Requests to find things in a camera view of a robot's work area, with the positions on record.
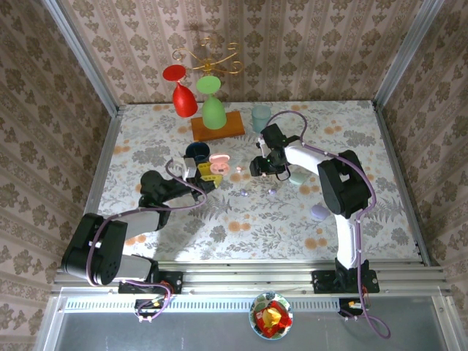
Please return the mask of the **yellow wrapped candy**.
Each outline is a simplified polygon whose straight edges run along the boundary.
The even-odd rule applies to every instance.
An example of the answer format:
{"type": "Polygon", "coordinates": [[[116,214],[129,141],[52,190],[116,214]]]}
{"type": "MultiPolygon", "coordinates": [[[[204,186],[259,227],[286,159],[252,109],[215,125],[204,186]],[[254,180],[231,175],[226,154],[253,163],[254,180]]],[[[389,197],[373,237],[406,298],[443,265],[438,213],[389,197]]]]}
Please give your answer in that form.
{"type": "Polygon", "coordinates": [[[262,319],[266,328],[272,328],[273,326],[278,325],[281,318],[281,312],[274,307],[268,307],[263,310],[262,319]]]}

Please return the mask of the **orange wooden rack base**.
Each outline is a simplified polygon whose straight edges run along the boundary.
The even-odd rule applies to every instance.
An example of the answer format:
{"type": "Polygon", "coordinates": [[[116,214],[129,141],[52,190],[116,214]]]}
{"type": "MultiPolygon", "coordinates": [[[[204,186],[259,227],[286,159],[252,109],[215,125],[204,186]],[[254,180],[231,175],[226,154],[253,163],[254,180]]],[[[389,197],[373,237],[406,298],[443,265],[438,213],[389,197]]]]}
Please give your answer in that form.
{"type": "Polygon", "coordinates": [[[227,113],[227,123],[221,129],[208,129],[201,117],[191,119],[192,135],[195,142],[237,137],[245,134],[241,114],[235,110],[227,113]]]}

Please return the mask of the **aluminium side rail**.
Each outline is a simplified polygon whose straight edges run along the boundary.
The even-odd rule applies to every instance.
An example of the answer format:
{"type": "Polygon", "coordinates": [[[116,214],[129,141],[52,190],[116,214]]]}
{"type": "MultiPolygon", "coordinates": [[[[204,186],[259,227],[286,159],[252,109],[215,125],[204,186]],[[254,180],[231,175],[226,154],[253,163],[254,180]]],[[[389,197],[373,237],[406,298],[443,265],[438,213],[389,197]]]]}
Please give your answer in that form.
{"type": "Polygon", "coordinates": [[[425,266],[438,266],[438,264],[431,258],[431,255],[427,249],[423,234],[421,232],[420,223],[418,221],[418,215],[413,206],[412,198],[410,197],[410,192],[407,188],[405,177],[401,169],[401,162],[393,146],[389,130],[382,114],[382,108],[376,102],[372,102],[372,106],[376,115],[378,126],[380,128],[383,143],[385,144],[390,166],[393,170],[396,185],[399,189],[402,205],[407,215],[409,228],[411,229],[415,245],[418,247],[421,262],[425,266]]]}
{"type": "Polygon", "coordinates": [[[111,118],[107,130],[105,141],[102,146],[102,152],[94,174],[94,179],[88,194],[83,215],[87,213],[96,213],[99,209],[100,200],[102,198],[107,172],[109,170],[110,161],[112,159],[113,150],[116,146],[116,140],[120,131],[121,120],[125,111],[125,106],[121,106],[114,117],[111,118]]]}

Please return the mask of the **red plastic wine glass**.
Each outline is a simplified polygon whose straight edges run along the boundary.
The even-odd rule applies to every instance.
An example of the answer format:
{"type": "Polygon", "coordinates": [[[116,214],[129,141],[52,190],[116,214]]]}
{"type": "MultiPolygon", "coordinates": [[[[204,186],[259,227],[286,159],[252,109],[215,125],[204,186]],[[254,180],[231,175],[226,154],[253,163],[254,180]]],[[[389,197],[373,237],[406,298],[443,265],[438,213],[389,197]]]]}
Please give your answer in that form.
{"type": "Polygon", "coordinates": [[[181,81],[186,77],[186,68],[180,64],[173,64],[167,67],[163,73],[163,78],[176,84],[173,92],[173,104],[175,111],[182,118],[192,117],[198,109],[194,94],[181,81]]]}

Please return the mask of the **red wrapped candy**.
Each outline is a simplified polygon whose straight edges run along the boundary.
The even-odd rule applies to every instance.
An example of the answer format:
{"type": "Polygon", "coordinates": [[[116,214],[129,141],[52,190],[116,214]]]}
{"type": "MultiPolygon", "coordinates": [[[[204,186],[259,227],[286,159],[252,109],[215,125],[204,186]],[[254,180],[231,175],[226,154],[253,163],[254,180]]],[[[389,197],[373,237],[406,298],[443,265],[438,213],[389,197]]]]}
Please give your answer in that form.
{"type": "Polygon", "coordinates": [[[261,309],[258,312],[254,313],[256,326],[260,329],[260,332],[264,335],[264,337],[271,339],[276,333],[280,331],[284,331],[286,327],[290,327],[292,325],[292,318],[289,316],[287,310],[280,304],[278,301],[271,301],[267,307],[261,309]],[[264,326],[264,322],[262,319],[263,310],[268,307],[274,307],[281,312],[282,318],[278,325],[273,326],[272,328],[266,328],[264,326]]]}

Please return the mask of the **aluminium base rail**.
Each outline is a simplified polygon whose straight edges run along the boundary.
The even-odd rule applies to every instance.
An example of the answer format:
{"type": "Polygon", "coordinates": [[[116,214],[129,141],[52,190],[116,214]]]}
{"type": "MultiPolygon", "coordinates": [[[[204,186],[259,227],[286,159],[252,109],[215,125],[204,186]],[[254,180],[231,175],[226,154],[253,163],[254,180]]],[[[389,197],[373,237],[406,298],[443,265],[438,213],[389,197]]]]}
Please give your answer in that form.
{"type": "MultiPolygon", "coordinates": [[[[184,295],[254,295],[275,290],[290,297],[311,295],[312,274],[333,270],[331,261],[310,260],[213,260],[161,262],[163,271],[183,273],[184,295]]],[[[383,296],[449,295],[450,284],[440,267],[419,262],[375,260],[383,296]]]]}

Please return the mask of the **dark blue cup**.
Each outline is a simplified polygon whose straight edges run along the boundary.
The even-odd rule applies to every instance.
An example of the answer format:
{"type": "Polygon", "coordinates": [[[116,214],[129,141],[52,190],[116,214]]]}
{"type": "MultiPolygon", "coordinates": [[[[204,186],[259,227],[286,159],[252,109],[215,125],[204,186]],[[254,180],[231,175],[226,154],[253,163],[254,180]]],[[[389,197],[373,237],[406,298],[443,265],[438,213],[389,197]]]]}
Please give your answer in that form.
{"type": "Polygon", "coordinates": [[[200,164],[208,162],[210,155],[211,150],[206,143],[194,142],[187,146],[184,157],[193,159],[196,164],[200,164]]]}

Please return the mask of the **floral ceramic bowl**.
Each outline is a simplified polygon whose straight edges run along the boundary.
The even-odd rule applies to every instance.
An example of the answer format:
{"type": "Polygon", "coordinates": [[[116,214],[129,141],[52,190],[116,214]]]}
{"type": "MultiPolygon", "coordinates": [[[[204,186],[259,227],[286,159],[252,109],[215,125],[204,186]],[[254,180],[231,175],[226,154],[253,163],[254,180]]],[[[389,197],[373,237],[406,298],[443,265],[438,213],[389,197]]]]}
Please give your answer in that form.
{"type": "Polygon", "coordinates": [[[273,291],[261,293],[260,295],[258,295],[254,299],[254,301],[253,301],[253,303],[252,303],[252,305],[251,305],[251,307],[249,309],[249,322],[250,322],[250,325],[251,325],[253,331],[258,336],[260,336],[261,338],[266,339],[266,340],[279,340],[279,339],[281,339],[281,338],[283,338],[284,336],[287,335],[287,333],[290,331],[292,325],[290,327],[286,327],[286,329],[284,331],[280,331],[280,332],[276,333],[271,339],[268,339],[268,338],[264,337],[264,335],[260,332],[260,329],[256,326],[256,322],[255,322],[254,313],[260,311],[261,309],[264,309],[265,307],[267,307],[268,304],[271,301],[278,301],[280,304],[283,305],[283,307],[289,313],[289,316],[292,318],[292,325],[293,325],[292,305],[286,300],[286,298],[284,296],[282,296],[281,294],[279,294],[277,292],[273,292],[273,291]]]}

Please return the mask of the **teal translucent cup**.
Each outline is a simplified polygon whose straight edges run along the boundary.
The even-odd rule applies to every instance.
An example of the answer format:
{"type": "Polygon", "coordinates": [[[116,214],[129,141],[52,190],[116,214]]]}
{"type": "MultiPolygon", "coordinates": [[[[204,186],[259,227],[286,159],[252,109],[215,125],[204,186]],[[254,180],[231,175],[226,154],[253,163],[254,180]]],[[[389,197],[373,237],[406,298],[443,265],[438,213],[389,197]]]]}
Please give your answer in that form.
{"type": "Polygon", "coordinates": [[[271,118],[271,108],[267,105],[255,105],[252,108],[252,128],[256,133],[266,127],[271,118]]]}

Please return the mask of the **black power connector box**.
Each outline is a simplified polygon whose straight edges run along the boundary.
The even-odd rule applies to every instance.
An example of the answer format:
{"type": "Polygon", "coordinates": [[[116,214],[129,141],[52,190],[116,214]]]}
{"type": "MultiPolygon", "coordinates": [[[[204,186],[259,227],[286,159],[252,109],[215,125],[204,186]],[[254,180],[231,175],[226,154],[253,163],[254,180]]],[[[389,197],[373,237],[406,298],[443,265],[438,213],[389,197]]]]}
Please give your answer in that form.
{"type": "Polygon", "coordinates": [[[154,299],[137,299],[135,301],[135,315],[138,318],[153,319],[161,312],[165,306],[165,298],[154,298],[154,299]]]}
{"type": "Polygon", "coordinates": [[[339,299],[339,314],[342,317],[359,317],[363,315],[363,309],[367,309],[367,305],[362,304],[359,298],[339,299]]]}

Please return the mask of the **aluminium frame post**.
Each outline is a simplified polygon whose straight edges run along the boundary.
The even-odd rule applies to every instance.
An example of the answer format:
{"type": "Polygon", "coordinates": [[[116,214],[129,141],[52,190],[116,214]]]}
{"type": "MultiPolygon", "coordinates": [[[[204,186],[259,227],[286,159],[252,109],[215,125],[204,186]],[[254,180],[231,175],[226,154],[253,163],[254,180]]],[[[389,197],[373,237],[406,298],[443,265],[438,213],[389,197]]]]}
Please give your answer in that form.
{"type": "Polygon", "coordinates": [[[377,91],[374,98],[374,106],[376,109],[382,109],[390,99],[411,60],[420,47],[425,35],[434,22],[435,17],[442,8],[443,2],[444,0],[423,0],[407,35],[402,41],[395,59],[390,65],[390,68],[377,91]]]}
{"type": "Polygon", "coordinates": [[[72,18],[67,14],[65,7],[60,0],[41,1],[52,16],[52,19],[58,26],[58,29],[64,36],[66,43],[78,60],[78,63],[92,84],[95,92],[97,93],[97,96],[106,108],[109,116],[111,118],[115,118],[119,111],[118,103],[113,98],[110,89],[107,87],[105,79],[103,78],[97,65],[91,57],[91,53],[81,38],[76,25],[72,21],[72,18]]]}

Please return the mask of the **floral patterned table cover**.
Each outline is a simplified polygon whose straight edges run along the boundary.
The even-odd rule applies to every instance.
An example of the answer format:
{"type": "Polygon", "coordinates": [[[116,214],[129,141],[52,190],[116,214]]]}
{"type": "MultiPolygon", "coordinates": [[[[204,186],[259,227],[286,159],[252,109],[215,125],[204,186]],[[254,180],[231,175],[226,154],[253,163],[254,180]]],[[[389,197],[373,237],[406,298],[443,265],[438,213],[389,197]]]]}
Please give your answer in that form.
{"type": "MultiPolygon", "coordinates": [[[[232,102],[245,134],[213,140],[212,153],[230,156],[230,172],[207,203],[174,212],[158,232],[144,233],[124,244],[126,254],[157,260],[332,260],[337,253],[335,219],[320,221],[311,214],[323,206],[319,178],[308,172],[296,186],[285,177],[252,177],[249,163],[260,154],[252,129],[252,104],[232,102]],[[240,191],[245,189],[247,196],[240,191]],[[276,189],[270,195],[268,190],[276,189]]],[[[376,207],[361,224],[363,248],[375,260],[418,262],[412,237],[376,115],[369,101],[272,102],[275,122],[286,136],[303,135],[313,146],[339,153],[352,150],[377,193],[376,207]]],[[[191,123],[168,105],[130,105],[120,131],[99,204],[112,215],[136,207],[144,172],[163,172],[170,159],[183,156],[193,141],[191,123]]]]}

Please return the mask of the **green plastic wine glass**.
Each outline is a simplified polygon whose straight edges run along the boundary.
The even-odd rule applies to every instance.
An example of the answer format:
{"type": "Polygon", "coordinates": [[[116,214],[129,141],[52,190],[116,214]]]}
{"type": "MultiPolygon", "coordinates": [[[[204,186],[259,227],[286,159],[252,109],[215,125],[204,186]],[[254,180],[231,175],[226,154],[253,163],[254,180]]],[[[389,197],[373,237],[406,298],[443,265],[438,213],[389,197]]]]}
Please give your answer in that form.
{"type": "Polygon", "coordinates": [[[206,128],[221,129],[227,123],[227,116],[222,102],[214,96],[220,89],[221,81],[216,76],[204,76],[196,83],[197,90],[205,94],[207,99],[202,106],[202,119],[206,128]]]}

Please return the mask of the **grey metal panel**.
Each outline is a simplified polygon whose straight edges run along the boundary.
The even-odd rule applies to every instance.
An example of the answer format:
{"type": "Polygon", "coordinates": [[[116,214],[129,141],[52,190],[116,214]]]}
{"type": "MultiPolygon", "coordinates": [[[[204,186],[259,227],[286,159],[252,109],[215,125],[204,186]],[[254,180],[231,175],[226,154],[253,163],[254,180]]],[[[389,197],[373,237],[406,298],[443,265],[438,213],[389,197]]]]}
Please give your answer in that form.
{"type": "Polygon", "coordinates": [[[166,310],[152,322],[135,313],[62,313],[65,294],[49,300],[34,351],[468,351],[452,298],[435,295],[434,305],[404,311],[385,306],[373,312],[391,336],[377,336],[363,319],[337,312],[294,312],[286,336],[258,336],[249,312],[166,310]]]}

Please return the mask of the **pink earbud charging case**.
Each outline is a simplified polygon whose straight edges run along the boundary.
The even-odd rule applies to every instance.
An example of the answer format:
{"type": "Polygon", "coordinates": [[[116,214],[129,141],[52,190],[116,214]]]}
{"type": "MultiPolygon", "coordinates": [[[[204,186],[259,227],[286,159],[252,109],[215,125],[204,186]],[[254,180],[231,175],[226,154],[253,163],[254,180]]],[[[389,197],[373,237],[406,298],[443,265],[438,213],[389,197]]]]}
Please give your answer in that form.
{"type": "Polygon", "coordinates": [[[212,154],[209,157],[210,171],[212,174],[225,176],[230,171],[230,156],[228,154],[212,154]]]}

